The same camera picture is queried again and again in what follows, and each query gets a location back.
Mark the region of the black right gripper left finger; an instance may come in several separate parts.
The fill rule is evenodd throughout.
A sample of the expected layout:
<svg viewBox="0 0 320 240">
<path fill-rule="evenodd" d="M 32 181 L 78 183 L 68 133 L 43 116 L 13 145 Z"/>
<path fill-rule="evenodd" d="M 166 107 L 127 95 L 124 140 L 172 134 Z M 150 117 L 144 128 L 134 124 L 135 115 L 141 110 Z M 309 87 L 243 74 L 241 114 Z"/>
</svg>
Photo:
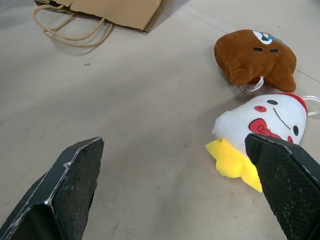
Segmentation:
<svg viewBox="0 0 320 240">
<path fill-rule="evenodd" d="M 81 240 L 104 151 L 101 136 L 65 148 L 0 228 L 2 240 Z"/>
</svg>

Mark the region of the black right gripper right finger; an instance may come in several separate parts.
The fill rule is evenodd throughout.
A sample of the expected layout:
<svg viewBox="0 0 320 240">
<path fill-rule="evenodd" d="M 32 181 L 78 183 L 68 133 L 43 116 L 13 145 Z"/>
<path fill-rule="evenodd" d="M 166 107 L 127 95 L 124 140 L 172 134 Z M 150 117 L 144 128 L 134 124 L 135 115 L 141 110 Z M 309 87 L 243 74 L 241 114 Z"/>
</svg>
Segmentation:
<svg viewBox="0 0 320 240">
<path fill-rule="evenodd" d="M 320 165 L 299 145 L 250 133 L 245 150 L 289 240 L 320 238 Z"/>
</svg>

